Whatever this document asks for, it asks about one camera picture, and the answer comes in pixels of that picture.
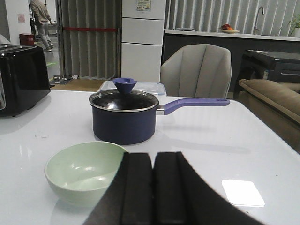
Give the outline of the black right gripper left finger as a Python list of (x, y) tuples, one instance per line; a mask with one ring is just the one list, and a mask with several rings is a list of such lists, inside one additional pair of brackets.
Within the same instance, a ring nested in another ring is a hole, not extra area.
[(85, 225), (151, 225), (152, 165), (147, 153), (124, 153), (109, 188)]

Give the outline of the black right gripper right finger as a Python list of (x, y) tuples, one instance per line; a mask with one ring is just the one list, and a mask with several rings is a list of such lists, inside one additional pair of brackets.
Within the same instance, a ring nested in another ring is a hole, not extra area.
[(213, 190), (181, 152), (156, 155), (154, 181), (157, 225), (261, 224)]

